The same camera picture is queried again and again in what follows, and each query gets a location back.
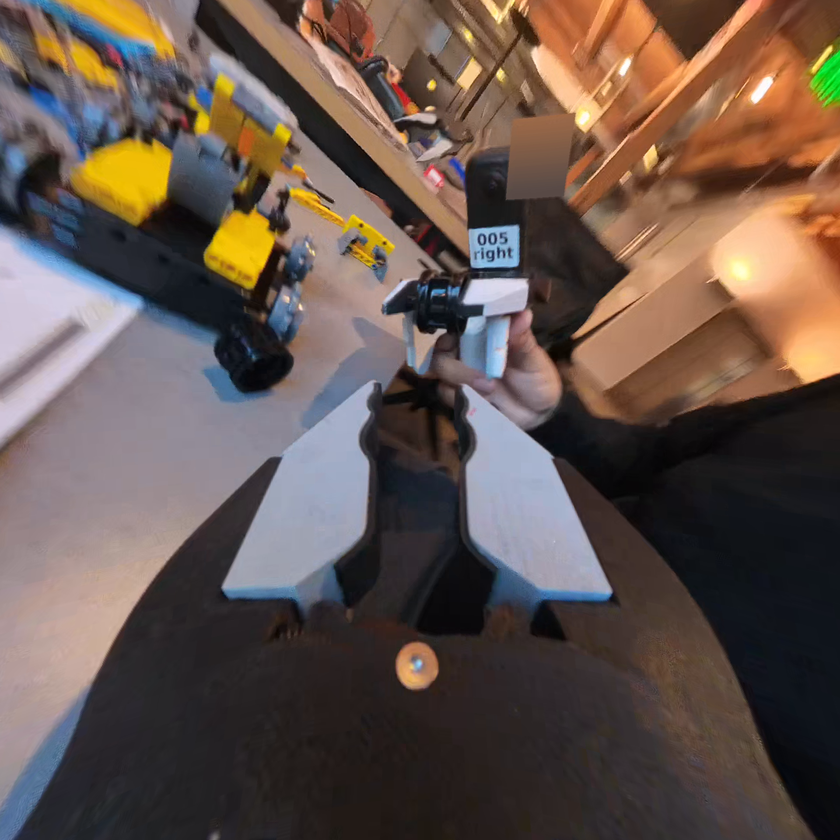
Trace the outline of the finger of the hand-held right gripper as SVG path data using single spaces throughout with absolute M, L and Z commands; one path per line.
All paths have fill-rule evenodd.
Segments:
M 424 354 L 417 348 L 419 330 L 418 315 L 419 278 L 401 280 L 388 293 L 382 303 L 382 314 L 386 317 L 402 317 L 402 341 L 406 364 L 412 370 L 424 368 Z
M 527 278 L 468 278 L 459 293 L 460 317 L 506 317 L 529 304 Z

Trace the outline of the yellow grey toy claw assembly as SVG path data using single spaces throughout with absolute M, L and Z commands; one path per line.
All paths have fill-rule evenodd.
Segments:
M 389 268 L 394 243 L 358 215 L 351 215 L 344 223 L 338 239 L 338 251 L 367 266 L 375 278 L 383 283 Z

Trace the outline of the tan office desk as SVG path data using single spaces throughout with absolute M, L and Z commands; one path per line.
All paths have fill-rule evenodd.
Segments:
M 422 217 L 462 257 L 466 217 L 435 193 L 424 166 L 350 91 L 339 87 L 314 46 L 281 22 L 265 2 L 198 2 L 196 26 L 241 62 L 296 114 L 301 130 L 357 186 L 395 211 Z

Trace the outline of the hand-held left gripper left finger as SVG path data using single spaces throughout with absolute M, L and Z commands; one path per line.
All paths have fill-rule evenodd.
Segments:
M 351 602 L 341 566 L 372 532 L 381 397 L 364 383 L 282 453 L 222 583 L 229 601 Z

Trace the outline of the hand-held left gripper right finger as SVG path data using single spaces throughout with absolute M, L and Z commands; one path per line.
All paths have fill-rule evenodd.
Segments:
M 460 525 L 489 602 L 608 602 L 613 588 L 550 453 L 470 386 L 456 398 Z

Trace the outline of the pile of small building pieces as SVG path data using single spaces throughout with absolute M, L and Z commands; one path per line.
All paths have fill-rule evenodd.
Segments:
M 140 2 L 1 3 L 2 114 L 57 121 L 82 153 L 127 137 L 172 146 L 206 114 L 189 62 Z

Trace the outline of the white instruction booklet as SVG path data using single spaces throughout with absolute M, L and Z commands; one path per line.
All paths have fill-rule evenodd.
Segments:
M 1 232 L 1 446 L 142 310 L 141 297 L 32 238 Z

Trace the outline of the long yellow toy beam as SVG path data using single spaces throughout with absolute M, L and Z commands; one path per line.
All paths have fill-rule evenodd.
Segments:
M 319 194 L 309 191 L 303 187 L 292 186 L 287 188 L 287 192 L 292 202 L 307 209 L 309 212 L 318 215 L 320 218 L 332 225 L 339 228 L 343 228 L 346 225 L 344 218 L 333 211 L 329 205 L 325 203 L 325 200 L 319 196 Z

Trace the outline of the person's right hand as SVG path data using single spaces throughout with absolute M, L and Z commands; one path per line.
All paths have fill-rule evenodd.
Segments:
M 435 343 L 428 372 L 448 407 L 455 407 L 458 389 L 467 385 L 526 432 L 544 424 L 562 396 L 560 373 L 532 332 L 530 309 L 511 319 L 507 367 L 500 379 L 490 380 L 465 364 L 456 337 L 447 333 Z

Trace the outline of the white counter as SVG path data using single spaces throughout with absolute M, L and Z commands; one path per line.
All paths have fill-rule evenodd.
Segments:
M 566 374 L 591 412 L 659 423 L 801 383 L 711 267 L 713 246 L 754 209 L 680 213 L 631 258 L 574 338 Z

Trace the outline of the green exit sign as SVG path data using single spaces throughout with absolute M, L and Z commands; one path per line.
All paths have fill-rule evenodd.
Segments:
M 839 105 L 839 40 L 824 48 L 809 68 L 808 87 L 824 108 Z

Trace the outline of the black toy wheel rim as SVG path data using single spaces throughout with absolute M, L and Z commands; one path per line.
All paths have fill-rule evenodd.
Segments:
M 420 333 L 446 331 L 459 336 L 467 318 L 461 312 L 465 275 L 425 272 L 416 285 L 415 324 Z

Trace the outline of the yellow toy vehicle model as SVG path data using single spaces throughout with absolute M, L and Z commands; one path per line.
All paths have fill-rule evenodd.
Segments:
M 291 138 L 285 109 L 252 80 L 209 73 L 182 118 L 128 123 L 81 153 L 33 96 L 2 103 L 2 215 L 62 256 L 215 332 L 234 388 L 267 392 L 294 365 L 290 342 L 312 269 L 310 236 L 287 242 L 291 189 L 260 208 Z

